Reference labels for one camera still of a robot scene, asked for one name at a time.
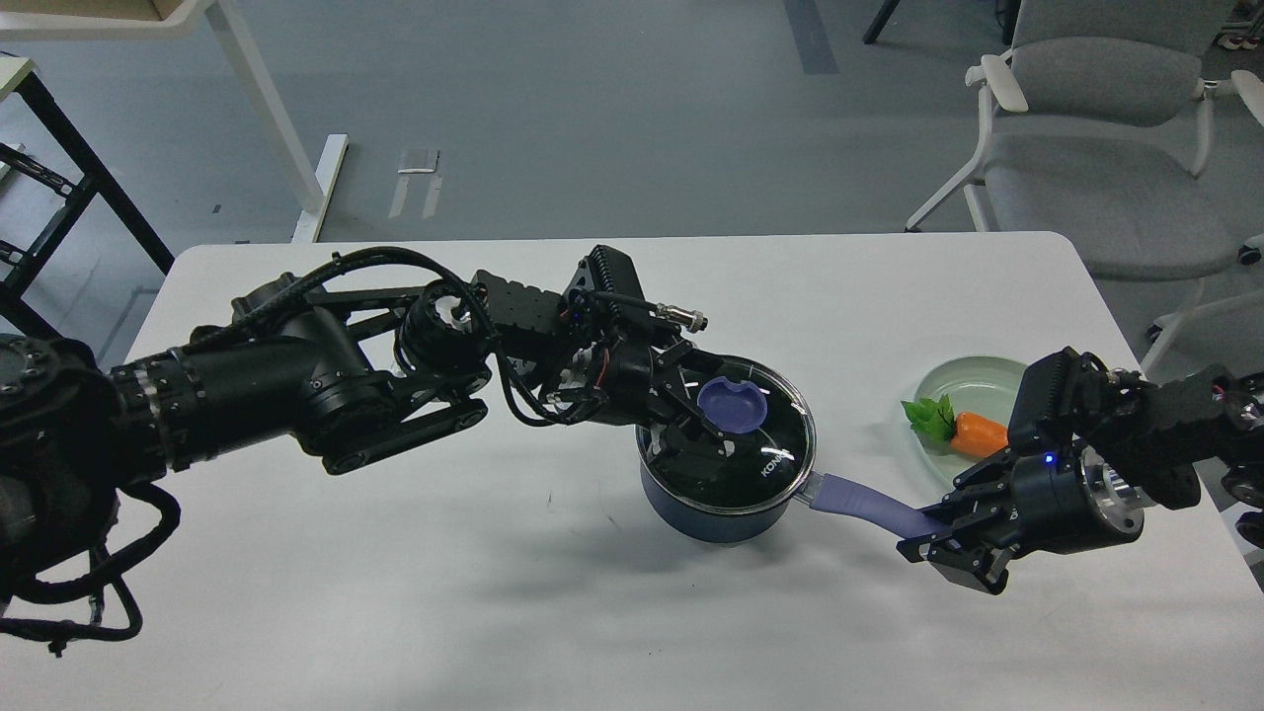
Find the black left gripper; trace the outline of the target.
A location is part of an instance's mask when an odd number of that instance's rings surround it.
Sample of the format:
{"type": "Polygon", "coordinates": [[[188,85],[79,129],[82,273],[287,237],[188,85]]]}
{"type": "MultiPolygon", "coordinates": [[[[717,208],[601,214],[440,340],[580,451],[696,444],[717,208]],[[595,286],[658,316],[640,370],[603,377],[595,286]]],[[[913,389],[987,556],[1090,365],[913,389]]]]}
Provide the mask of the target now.
{"type": "Polygon", "coordinates": [[[640,425],[647,468],[664,483],[718,483],[731,463],[727,435],[752,431],[752,361],[695,350],[672,338],[565,345],[552,374],[561,423],[640,425]]]}

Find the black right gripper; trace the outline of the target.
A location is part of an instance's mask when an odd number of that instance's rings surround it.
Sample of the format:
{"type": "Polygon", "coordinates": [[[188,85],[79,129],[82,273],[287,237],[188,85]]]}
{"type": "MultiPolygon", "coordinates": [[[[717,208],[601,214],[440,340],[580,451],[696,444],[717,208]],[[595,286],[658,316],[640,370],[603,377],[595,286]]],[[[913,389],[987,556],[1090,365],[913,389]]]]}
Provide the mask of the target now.
{"type": "Polygon", "coordinates": [[[953,479],[939,504],[919,509],[938,522],[994,522],[900,540],[908,562],[928,562],[952,584],[1000,595],[1007,562],[1031,552],[1071,554],[1133,543],[1144,530],[1141,495],[1085,444],[1034,455],[999,450],[953,479]]]}

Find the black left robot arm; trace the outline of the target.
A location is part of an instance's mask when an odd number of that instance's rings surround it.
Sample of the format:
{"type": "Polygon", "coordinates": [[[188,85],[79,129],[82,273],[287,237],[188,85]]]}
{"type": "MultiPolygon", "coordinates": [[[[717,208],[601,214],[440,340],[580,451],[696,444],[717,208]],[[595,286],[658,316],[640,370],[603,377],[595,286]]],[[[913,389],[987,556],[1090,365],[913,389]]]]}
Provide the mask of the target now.
{"type": "Polygon", "coordinates": [[[372,247],[281,275],[235,299],[228,325],[112,369],[68,338],[5,334],[3,603],[83,598],[90,617],[3,617],[3,633],[56,657],[137,636],[123,576],[178,528],[166,474],[282,435],[344,474],[474,428],[492,380],[532,428],[660,429],[669,455],[726,461],[763,404],[728,401],[750,385],[696,350],[705,326],[647,301],[609,245],[561,292],[372,247]]]}

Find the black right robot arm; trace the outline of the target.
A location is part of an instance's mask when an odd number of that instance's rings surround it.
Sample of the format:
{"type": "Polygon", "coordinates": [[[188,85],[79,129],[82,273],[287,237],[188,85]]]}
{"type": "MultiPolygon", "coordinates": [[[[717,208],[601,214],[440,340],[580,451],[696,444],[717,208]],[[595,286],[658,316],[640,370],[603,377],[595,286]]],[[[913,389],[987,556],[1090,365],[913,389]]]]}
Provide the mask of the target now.
{"type": "Polygon", "coordinates": [[[1227,467],[1224,490],[1249,505],[1237,534],[1260,547],[1260,387],[1221,366],[1154,385],[1071,348],[1035,361],[1007,420],[1007,448],[957,474],[925,509],[933,530],[904,533],[897,550],[953,584],[999,595],[1012,559],[1133,543],[1149,506],[1200,504],[1194,463],[1210,458],[1227,467]]]}

